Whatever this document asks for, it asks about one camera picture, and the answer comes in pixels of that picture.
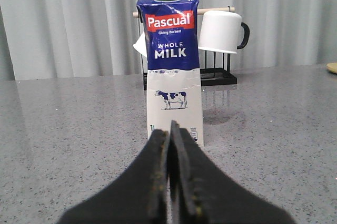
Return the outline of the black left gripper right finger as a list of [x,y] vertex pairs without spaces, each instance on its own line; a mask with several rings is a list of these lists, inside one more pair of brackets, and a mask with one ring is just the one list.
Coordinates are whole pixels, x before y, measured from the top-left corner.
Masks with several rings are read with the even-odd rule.
[[170,132],[170,186],[174,223],[294,223],[221,171],[177,122]]

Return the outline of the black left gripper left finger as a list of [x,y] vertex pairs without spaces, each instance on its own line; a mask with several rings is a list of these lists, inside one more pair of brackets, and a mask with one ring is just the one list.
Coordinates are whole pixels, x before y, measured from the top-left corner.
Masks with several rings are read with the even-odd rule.
[[58,223],[166,223],[169,136],[154,130],[110,185],[65,212]]

